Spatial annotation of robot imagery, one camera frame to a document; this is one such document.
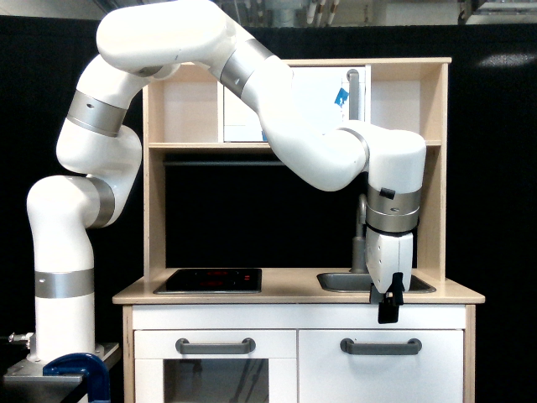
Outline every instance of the sink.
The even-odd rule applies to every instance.
[[[317,279],[323,290],[333,292],[369,292],[371,290],[371,275],[367,273],[322,273]],[[435,292],[436,288],[428,285],[415,275],[410,277],[410,293]]]

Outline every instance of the black curtain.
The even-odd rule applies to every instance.
[[[39,179],[66,173],[55,158],[55,141],[78,77],[97,54],[97,24],[0,17],[0,335],[34,330],[33,247],[25,199]],[[528,400],[534,395],[529,378],[534,372],[530,326],[535,322],[534,291],[528,287],[535,281],[531,207],[537,150],[537,27],[250,32],[283,59],[453,59],[448,106],[447,275],[487,297],[487,303],[477,308],[477,401]],[[140,95],[133,100],[125,123],[142,133]],[[200,212],[197,219],[189,219],[177,215],[181,205],[169,209],[170,265],[350,264],[348,239],[359,180],[327,196],[279,167],[168,170],[169,179],[177,182],[177,192],[169,196]],[[271,211],[273,205],[285,207],[277,218]],[[226,214],[207,213],[200,225],[202,213],[212,206]],[[243,207],[250,206],[257,209],[245,212]],[[121,340],[121,307],[111,299],[143,273],[142,216],[138,176],[119,220],[109,228],[90,231],[99,341]],[[8,361],[9,353],[1,353]],[[120,401],[123,392],[121,369],[117,371],[114,401]]]

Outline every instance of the white robotic arm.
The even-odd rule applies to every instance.
[[[291,102],[292,70],[207,0],[114,11],[99,25],[97,46],[100,55],[79,80],[57,146],[60,163],[87,177],[46,178],[29,193],[39,359],[94,351],[93,255],[85,228],[117,219],[138,171],[138,137],[122,126],[133,96],[187,61],[254,110],[274,153],[314,187],[336,191],[369,170],[368,267],[380,292],[394,272],[409,281],[412,244],[405,239],[417,223],[425,163],[420,136],[358,121],[323,135]]]

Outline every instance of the black stovetop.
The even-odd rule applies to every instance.
[[[155,294],[261,291],[261,269],[179,269]]]

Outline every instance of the gray handle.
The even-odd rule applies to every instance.
[[[416,355],[421,350],[421,341],[411,338],[407,343],[354,343],[344,338],[340,347],[351,355]]]
[[[255,349],[255,342],[245,338],[235,344],[190,344],[186,338],[180,338],[175,349],[181,354],[248,354]]]
[[[349,120],[363,120],[360,74],[356,69],[350,69],[347,72],[347,79],[349,80]]]

